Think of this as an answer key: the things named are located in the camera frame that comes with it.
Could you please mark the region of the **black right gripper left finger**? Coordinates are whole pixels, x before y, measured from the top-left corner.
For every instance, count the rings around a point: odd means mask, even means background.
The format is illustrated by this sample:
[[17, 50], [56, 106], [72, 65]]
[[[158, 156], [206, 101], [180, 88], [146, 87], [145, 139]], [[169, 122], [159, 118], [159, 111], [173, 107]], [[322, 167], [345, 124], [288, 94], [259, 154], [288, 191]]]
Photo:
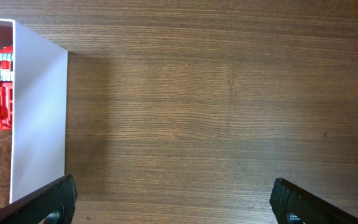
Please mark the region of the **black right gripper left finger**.
[[75, 181], [66, 175], [0, 208], [0, 224], [71, 223], [76, 200]]

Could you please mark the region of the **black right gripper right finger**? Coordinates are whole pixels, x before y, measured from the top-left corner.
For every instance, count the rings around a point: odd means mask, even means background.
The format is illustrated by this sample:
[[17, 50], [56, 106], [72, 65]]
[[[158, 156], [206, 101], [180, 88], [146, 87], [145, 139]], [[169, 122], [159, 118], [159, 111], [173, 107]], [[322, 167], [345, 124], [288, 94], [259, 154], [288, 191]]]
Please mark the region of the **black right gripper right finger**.
[[358, 224], [358, 218], [290, 181], [277, 178], [270, 205], [279, 224]]

